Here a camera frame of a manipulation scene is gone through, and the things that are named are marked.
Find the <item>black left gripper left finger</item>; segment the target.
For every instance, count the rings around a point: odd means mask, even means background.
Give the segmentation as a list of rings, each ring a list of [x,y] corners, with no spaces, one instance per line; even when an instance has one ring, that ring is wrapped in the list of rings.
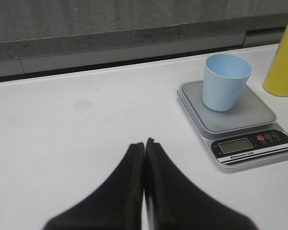
[[[50,219],[46,230],[140,230],[144,144],[131,144],[111,175],[77,205]]]

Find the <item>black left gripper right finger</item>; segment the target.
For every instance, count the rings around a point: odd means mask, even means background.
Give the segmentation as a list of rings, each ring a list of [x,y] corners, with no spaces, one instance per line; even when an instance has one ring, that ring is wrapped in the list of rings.
[[[254,230],[247,216],[193,184],[159,143],[149,138],[144,159],[145,199],[151,230]]]

